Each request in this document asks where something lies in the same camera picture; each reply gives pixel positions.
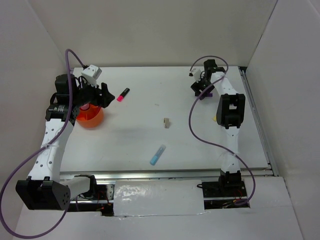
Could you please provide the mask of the light blue highlighter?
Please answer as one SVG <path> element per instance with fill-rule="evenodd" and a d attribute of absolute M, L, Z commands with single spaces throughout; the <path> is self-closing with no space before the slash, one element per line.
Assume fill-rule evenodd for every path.
<path fill-rule="evenodd" d="M 154 166 L 157 163 L 157 161 L 159 160 L 159 158 L 161 157 L 161 155 L 163 154 L 165 149 L 166 149 L 166 146 L 164 144 L 162 144 L 158 148 L 158 150 L 156 151 L 156 153 L 153 155 L 153 157 L 151 158 L 151 160 L 149 162 L 152 166 Z"/>

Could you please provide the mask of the pink highlighter black cap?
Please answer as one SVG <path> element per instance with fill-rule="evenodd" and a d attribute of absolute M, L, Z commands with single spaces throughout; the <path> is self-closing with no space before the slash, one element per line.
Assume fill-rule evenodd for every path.
<path fill-rule="evenodd" d="M 117 101 L 118 102 L 122 102 L 123 101 L 123 99 L 125 98 L 125 96 L 128 94 L 130 92 L 130 89 L 129 88 L 125 88 L 124 90 L 123 90 L 123 92 L 117 97 Z"/>

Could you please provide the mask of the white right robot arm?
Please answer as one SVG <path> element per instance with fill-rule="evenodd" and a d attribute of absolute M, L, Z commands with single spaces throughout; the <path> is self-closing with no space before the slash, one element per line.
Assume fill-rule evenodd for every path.
<path fill-rule="evenodd" d="M 191 89 L 197 101 L 209 97 L 213 90 L 217 91 L 219 102 L 215 117 L 216 123 L 224 133 L 225 145 L 209 142 L 196 136 L 191 126 L 191 112 L 188 117 L 188 125 L 191 134 L 197 140 L 224 150 L 221 155 L 222 165 L 218 178 L 218 190 L 223 196 L 230 196 L 242 184 L 238 138 L 241 124 L 244 121 L 246 97 L 238 93 L 226 77 L 229 69 L 219 67 L 212 56 L 208 56 L 203 67 L 204 71 L 190 69 L 189 76 L 195 78 Z"/>

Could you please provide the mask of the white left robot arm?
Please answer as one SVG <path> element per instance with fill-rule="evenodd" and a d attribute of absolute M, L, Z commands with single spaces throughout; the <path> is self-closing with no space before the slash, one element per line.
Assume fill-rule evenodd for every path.
<path fill-rule="evenodd" d="M 106 108 L 115 99 L 106 83 L 92 86 L 87 77 L 61 74 L 55 79 L 56 92 L 51 96 L 45 114 L 45 134 L 41 152 L 25 180 L 18 180 L 17 194 L 30 210 L 66 210 L 79 195 L 92 200 L 99 187 L 93 175 L 80 174 L 60 182 L 65 148 L 80 108 L 89 104 Z"/>

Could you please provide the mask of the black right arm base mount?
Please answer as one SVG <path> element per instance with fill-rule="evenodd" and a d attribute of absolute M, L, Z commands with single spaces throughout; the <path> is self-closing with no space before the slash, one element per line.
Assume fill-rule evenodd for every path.
<path fill-rule="evenodd" d="M 245 183 L 239 174 L 221 175 L 218 181 L 207 181 L 196 185 L 202 189 L 204 198 L 239 198 L 247 196 Z"/>

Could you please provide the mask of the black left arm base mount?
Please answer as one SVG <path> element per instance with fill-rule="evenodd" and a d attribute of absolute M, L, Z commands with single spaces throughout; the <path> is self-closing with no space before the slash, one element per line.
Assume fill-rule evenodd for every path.
<path fill-rule="evenodd" d="M 114 185 L 99 184 L 94 175 L 80 174 L 72 180 L 75 180 L 75 193 L 84 199 L 106 201 L 114 199 Z"/>

